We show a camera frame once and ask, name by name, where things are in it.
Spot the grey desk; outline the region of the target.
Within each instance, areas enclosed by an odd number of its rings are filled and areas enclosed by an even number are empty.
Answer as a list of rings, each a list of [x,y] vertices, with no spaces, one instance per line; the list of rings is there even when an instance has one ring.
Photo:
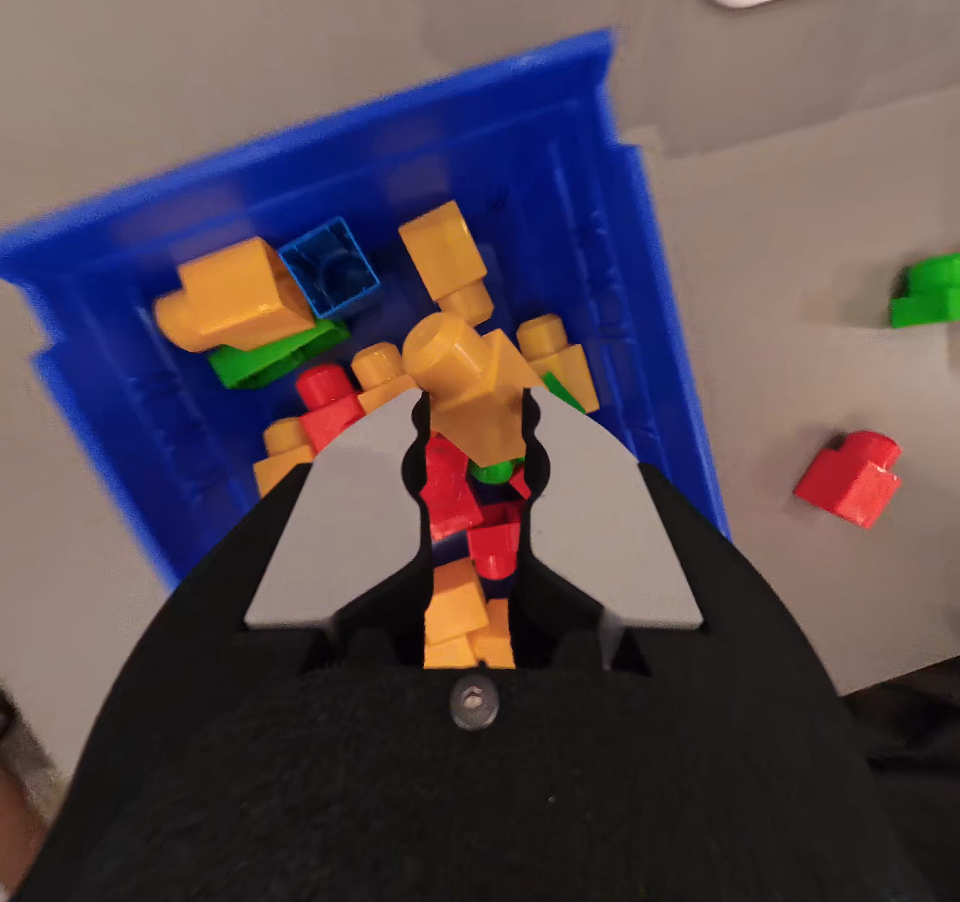
[[[958,0],[2,0],[2,226],[611,27],[734,540],[847,694],[958,654],[958,326],[885,330],[958,249]],[[894,439],[871,529],[793,496]]]

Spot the red single-stud block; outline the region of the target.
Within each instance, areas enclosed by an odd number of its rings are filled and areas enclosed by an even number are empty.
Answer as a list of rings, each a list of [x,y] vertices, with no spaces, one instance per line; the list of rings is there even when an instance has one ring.
[[[894,498],[902,480],[894,465],[902,455],[894,439],[861,429],[825,447],[811,461],[793,496],[869,530]]]

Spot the person's dark sweatshirt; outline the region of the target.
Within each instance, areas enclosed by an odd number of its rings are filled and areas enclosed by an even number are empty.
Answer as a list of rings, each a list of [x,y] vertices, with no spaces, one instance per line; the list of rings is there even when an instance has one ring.
[[[845,696],[881,799],[939,900],[959,899],[959,658]]]

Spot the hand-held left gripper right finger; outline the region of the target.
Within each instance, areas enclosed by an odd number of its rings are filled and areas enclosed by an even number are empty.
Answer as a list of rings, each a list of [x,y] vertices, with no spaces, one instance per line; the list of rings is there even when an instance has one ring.
[[[530,498],[521,516],[515,654],[546,666],[568,636],[602,666],[638,630],[692,632],[704,616],[638,459],[545,388],[523,392]]]

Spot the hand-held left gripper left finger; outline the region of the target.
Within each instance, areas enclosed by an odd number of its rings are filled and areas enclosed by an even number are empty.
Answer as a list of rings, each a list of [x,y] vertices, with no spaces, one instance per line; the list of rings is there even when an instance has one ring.
[[[317,629],[339,652],[380,632],[403,665],[424,663],[429,435],[429,397],[411,389],[319,451],[246,609],[248,628]]]

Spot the orange single-stud block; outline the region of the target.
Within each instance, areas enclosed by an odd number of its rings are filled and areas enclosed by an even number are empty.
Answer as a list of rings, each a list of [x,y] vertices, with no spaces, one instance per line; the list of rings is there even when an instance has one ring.
[[[480,467],[521,458],[523,393],[544,387],[509,337],[436,312],[406,336],[403,371],[430,399],[430,427]]]

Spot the blue plastic bin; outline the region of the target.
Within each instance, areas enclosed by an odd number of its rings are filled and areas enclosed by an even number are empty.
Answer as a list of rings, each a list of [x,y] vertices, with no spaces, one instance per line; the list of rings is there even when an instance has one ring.
[[[342,217],[382,291],[354,350],[434,310],[401,224],[454,200],[487,266],[492,328],[555,313],[582,344],[594,418],[731,530],[640,153],[618,139],[597,31],[272,133],[2,233],[2,281],[50,344],[35,371],[168,589],[259,500],[262,431],[294,380],[229,391],[159,333],[177,267]]]

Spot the pile of loose toy blocks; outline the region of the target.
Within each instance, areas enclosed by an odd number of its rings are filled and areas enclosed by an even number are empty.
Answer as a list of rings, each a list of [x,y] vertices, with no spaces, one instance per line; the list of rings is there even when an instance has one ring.
[[[399,228],[403,246],[436,312],[457,315],[475,331],[492,318],[487,266],[454,201]],[[177,269],[179,289],[157,298],[153,318],[178,348],[206,354],[229,390],[258,389],[283,378],[349,338],[334,311],[366,303],[379,280],[341,218],[277,251],[252,237]],[[522,323],[517,349],[552,394],[592,413],[599,407],[583,348],[571,346],[563,321],[550,313]],[[381,340],[358,350],[350,373],[318,363],[295,382],[304,411],[263,431],[266,457],[253,465],[265,498],[299,465],[366,415],[402,392],[419,389],[403,371],[402,348]],[[482,604],[481,581],[508,577],[517,567],[521,504],[481,504],[473,482],[531,493],[525,456],[480,467],[431,429],[422,497],[433,541],[463,533],[469,556],[440,569],[438,596],[426,614],[426,668],[486,664],[512,668],[507,600]]]

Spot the green two-stud block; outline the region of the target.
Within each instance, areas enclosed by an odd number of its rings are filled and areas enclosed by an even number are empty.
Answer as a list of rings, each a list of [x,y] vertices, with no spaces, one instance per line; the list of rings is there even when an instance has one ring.
[[[919,261],[906,268],[902,293],[891,300],[890,325],[894,329],[959,321],[959,254]]]

